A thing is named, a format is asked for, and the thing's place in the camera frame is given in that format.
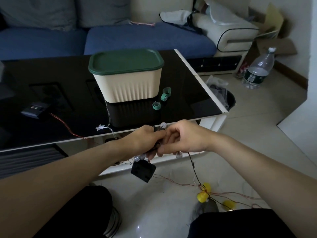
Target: plastic bottle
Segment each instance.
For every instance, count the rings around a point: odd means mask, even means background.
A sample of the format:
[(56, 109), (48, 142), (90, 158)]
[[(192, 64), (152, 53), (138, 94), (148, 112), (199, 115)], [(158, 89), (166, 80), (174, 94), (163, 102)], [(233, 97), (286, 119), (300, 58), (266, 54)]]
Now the plastic bottle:
[(242, 79), (243, 86), (250, 89), (260, 87), (263, 80), (268, 76), (274, 66), (275, 51), (275, 47), (270, 47), (266, 54), (263, 54), (254, 60)]

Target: hand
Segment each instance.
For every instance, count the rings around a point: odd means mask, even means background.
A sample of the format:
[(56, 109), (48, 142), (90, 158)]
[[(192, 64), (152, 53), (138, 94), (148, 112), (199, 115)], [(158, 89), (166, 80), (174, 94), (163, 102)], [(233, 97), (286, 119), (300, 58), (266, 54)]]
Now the hand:
[[(124, 152), (122, 161), (131, 159), (136, 155), (144, 154), (152, 149), (156, 142), (163, 139), (166, 136), (165, 130), (154, 132), (154, 128), (148, 125), (144, 125), (124, 138), (117, 140), (118, 148)], [(154, 158), (156, 151), (147, 154), (149, 160)]]
[(181, 120), (172, 124), (166, 130), (166, 136), (158, 148), (158, 156), (175, 154), (178, 151), (202, 152), (212, 151), (213, 142), (221, 136), (216, 132), (203, 128), (188, 120)]

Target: forearm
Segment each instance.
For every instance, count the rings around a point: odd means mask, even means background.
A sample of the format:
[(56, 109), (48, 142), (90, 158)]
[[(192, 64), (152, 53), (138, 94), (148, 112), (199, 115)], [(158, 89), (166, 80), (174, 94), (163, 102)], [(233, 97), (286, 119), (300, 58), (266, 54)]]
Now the forearm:
[(317, 180), (228, 136), (213, 140), (211, 149), (259, 193), (298, 237), (315, 235)]
[(111, 142), (0, 180), (1, 237), (32, 237), (123, 154)]

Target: blue seat cushion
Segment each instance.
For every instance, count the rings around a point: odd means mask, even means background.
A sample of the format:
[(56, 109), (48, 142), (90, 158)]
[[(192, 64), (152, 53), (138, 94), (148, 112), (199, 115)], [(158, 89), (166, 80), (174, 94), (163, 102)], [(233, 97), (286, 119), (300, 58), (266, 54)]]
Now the blue seat cushion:
[(206, 36), (160, 22), (148, 25), (93, 27), (89, 30), (85, 55), (125, 48), (178, 49), (184, 58), (212, 57), (216, 45)]
[(87, 32), (10, 27), (0, 32), (0, 60), (83, 55)]

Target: gray back pillow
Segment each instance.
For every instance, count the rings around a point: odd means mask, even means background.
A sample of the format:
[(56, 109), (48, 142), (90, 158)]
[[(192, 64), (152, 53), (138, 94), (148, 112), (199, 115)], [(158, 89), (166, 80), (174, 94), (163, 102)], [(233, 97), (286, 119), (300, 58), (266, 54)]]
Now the gray back pillow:
[(130, 0), (75, 0), (79, 27), (126, 24)]
[(0, 0), (0, 12), (9, 27), (76, 29), (74, 0)]

